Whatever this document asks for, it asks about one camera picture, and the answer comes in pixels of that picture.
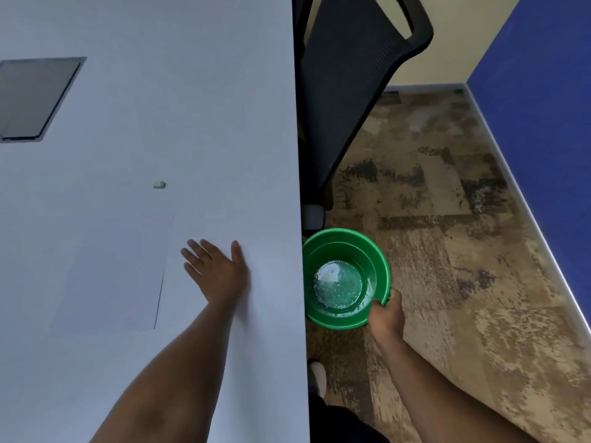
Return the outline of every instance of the person's leg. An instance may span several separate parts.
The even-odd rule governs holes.
[[[326,371],[318,361],[308,362],[310,443],[388,443],[381,433],[344,407],[324,402]]]

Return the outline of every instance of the person's right arm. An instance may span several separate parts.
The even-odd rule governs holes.
[[[369,313],[369,329],[423,443],[536,443],[502,415],[456,387],[403,341],[402,296]]]

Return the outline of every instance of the person's left arm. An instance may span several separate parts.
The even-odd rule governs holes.
[[[188,246],[185,270],[208,304],[129,385],[90,443],[207,441],[248,269],[235,241],[231,260],[205,240]]]

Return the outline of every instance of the green plastic basin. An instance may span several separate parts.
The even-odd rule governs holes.
[[[326,229],[303,246],[306,317],[329,329],[368,321],[371,302],[390,294],[390,268],[380,248],[348,229]]]

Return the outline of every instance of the forearm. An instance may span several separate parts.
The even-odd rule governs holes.
[[[456,387],[402,339],[382,343],[380,350],[423,443],[536,442]]]
[[[129,385],[92,443],[206,441],[234,309],[209,303]]]

